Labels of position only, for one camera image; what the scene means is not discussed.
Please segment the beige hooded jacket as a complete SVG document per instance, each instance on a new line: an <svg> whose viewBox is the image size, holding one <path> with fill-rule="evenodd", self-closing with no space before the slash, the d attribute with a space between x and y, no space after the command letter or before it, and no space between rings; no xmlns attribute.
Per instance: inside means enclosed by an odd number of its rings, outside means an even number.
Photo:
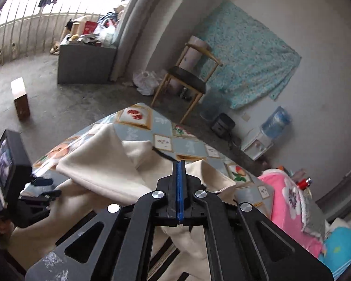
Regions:
<svg viewBox="0 0 351 281"><path fill-rule="evenodd" d="M48 218L27 228L16 228L9 240L9 254L29 268L48 255L55 243L91 211L115 203L131 205L153 191L160 178L172 173L172 163L157 154L148 141L122 141L112 125L105 125L92 138L63 157L57 171L66 176L61 196ZM156 280L209 280L205 235L202 227L155 229L151 257Z"/></svg>

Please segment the fruit pattern tablecloth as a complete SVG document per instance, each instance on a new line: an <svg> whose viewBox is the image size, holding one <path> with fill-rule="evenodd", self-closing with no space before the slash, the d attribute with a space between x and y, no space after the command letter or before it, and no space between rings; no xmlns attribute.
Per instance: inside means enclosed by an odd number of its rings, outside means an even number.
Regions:
<svg viewBox="0 0 351 281"><path fill-rule="evenodd" d="M249 202L271 217L274 189L259 181L237 159L230 159L207 143L197 139L184 127L171 122L144 103L138 103L111 114L75 133L54 147L33 165L37 176L49 174L58 161L112 123L122 141L150 141L152 145L175 160L190 164L205 160L220 173L236 181L235 196Z"/></svg>

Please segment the red lighter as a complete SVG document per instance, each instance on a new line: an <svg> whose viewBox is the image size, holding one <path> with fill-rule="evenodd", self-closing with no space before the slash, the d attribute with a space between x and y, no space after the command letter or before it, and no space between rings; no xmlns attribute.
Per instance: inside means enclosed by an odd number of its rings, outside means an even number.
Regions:
<svg viewBox="0 0 351 281"><path fill-rule="evenodd" d="M312 182L313 180L311 178L304 178L297 182L297 186L299 189L305 190L311 185Z"/></svg>

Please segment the blue pillow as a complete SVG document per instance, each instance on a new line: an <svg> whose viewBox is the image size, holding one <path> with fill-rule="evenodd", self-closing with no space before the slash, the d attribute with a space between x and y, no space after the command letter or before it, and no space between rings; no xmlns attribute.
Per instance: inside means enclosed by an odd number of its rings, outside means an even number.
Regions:
<svg viewBox="0 0 351 281"><path fill-rule="evenodd" d="M351 228L336 218L326 232L326 239L318 259L329 268L337 280L351 264Z"/></svg>

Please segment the white water dispenser base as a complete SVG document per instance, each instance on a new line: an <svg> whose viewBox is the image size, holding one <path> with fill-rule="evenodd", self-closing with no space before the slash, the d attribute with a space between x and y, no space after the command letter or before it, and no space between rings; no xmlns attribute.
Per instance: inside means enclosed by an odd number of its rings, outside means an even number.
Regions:
<svg viewBox="0 0 351 281"><path fill-rule="evenodd" d="M263 133L260 127L250 130L241 142L240 150L251 160L257 160L273 146L273 139Z"/></svg>

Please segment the white plastic bag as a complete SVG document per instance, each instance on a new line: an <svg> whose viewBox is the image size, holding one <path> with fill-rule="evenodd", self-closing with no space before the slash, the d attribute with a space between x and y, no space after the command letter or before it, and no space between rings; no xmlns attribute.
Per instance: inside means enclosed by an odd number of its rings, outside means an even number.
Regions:
<svg viewBox="0 0 351 281"><path fill-rule="evenodd" d="M133 73L132 82L143 96L152 96L159 87L161 78L154 71L140 70Z"/></svg>

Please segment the dark grey cabinet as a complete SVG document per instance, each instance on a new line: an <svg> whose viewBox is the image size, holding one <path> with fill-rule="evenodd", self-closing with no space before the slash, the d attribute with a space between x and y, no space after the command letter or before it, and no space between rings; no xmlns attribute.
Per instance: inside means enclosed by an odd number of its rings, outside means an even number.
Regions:
<svg viewBox="0 0 351 281"><path fill-rule="evenodd" d="M59 46L58 84L108 84L117 49L89 44Z"/></svg>

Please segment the blue water jug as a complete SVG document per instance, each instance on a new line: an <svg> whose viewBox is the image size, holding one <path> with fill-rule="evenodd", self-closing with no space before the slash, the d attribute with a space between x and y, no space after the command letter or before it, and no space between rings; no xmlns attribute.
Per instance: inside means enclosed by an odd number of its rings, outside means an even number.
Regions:
<svg viewBox="0 0 351 281"><path fill-rule="evenodd" d="M277 139L291 122L291 115L279 106L260 126L260 129L268 138Z"/></svg>

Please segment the wooden chair black seat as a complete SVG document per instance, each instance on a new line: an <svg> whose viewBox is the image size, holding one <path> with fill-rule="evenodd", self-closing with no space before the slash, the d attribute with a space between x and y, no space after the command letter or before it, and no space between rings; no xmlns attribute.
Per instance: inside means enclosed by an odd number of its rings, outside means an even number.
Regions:
<svg viewBox="0 0 351 281"><path fill-rule="evenodd" d="M215 64L214 67L212 68L212 70L209 72L209 74L205 79L200 79L193 73L188 72L187 70L180 67L180 64L183 58L186 56L187 52L190 49L196 50L197 52L201 53L202 55L206 56L208 59L214 62ZM159 94L163 91L163 89L165 89L169 85L171 80L173 79L176 80L183 87L185 87L186 89L190 89L195 93L195 96L192 99L186 113L183 115L182 119L180 120L180 123L183 124L186 118L188 117L188 115L190 114L190 112L195 107L195 105L200 101L203 95L206 94L207 81L211 78L211 76L216 71L216 69L222 66L223 66L223 63L218 58L216 58L208 49L197 46L192 43L186 43L181 56L177 60L176 65L166 71L166 74L163 80L161 81L159 87L157 88L156 93L153 97L153 100L151 102L151 107L154 106Z"/></svg>

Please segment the teal floral wall cloth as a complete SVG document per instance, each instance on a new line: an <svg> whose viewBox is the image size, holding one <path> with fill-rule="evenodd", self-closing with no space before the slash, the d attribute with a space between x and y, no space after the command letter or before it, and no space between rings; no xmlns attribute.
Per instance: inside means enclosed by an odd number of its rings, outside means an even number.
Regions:
<svg viewBox="0 0 351 281"><path fill-rule="evenodd" d="M222 62L207 85L233 110L265 96L276 100L301 61L298 52L230 0L223 0L194 34Z"/></svg>

